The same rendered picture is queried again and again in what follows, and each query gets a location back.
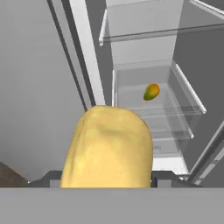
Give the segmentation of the green orange mango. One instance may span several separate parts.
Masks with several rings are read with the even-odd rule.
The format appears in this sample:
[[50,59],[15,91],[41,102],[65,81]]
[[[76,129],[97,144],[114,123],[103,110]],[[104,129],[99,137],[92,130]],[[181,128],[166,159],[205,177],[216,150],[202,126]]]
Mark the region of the green orange mango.
[[143,99],[145,101],[153,100],[158,96],[160,92],[160,88],[158,84],[149,84],[147,88],[145,89]]

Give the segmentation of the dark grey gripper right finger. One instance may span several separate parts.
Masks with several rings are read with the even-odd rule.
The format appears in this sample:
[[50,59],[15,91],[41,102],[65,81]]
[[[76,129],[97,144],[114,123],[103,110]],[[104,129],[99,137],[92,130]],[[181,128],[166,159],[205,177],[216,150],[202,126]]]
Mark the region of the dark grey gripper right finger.
[[173,171],[153,171],[150,186],[154,188],[197,188],[189,181],[181,180]]

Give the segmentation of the yellow potato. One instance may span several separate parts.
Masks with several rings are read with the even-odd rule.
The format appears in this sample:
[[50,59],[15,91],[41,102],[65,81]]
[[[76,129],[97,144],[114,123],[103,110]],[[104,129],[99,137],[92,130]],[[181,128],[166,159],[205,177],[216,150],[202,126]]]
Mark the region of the yellow potato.
[[149,188],[150,129],[126,108],[94,106],[78,121],[66,155],[62,188]]

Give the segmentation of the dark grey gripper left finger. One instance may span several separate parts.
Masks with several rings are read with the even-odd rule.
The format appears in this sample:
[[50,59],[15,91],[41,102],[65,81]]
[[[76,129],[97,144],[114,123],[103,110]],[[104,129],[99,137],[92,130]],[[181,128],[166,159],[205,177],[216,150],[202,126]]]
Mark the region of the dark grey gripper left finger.
[[43,178],[34,180],[29,187],[59,188],[62,171],[49,171]]

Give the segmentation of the grey fridge door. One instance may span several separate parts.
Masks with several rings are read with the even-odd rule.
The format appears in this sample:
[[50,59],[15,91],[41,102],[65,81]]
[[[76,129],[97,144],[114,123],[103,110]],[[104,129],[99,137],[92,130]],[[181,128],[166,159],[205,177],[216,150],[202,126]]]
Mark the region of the grey fridge door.
[[84,112],[46,0],[0,0],[0,161],[32,181],[61,170]]

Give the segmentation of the grey open fridge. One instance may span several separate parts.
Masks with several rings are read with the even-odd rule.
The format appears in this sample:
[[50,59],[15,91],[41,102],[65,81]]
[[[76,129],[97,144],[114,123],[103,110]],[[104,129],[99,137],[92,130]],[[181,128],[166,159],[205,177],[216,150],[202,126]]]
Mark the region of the grey open fridge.
[[[224,11],[200,0],[151,0],[104,11],[99,42],[112,48],[112,103],[90,100],[85,112],[104,105],[140,116],[152,136],[151,173],[192,174],[183,152],[197,136],[195,129],[207,108],[174,59],[174,50],[181,33],[222,27]],[[160,92],[145,101],[149,84],[158,84]]]

